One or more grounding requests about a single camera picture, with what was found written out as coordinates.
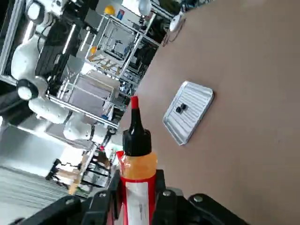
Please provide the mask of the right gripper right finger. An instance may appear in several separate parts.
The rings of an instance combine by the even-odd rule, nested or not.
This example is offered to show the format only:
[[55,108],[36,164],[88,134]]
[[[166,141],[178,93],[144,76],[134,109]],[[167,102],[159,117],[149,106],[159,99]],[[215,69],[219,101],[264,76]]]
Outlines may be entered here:
[[247,225],[248,223],[206,194],[189,198],[165,185],[162,169],[156,171],[153,225]]

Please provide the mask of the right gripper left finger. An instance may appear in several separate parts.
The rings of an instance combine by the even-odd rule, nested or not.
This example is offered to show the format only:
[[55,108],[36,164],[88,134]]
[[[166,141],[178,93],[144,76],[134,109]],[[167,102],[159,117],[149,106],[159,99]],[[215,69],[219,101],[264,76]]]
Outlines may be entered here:
[[108,188],[93,197],[81,200],[67,195],[41,209],[29,218],[17,218],[15,225],[112,225],[118,218],[117,191],[119,191],[120,171],[115,170]]

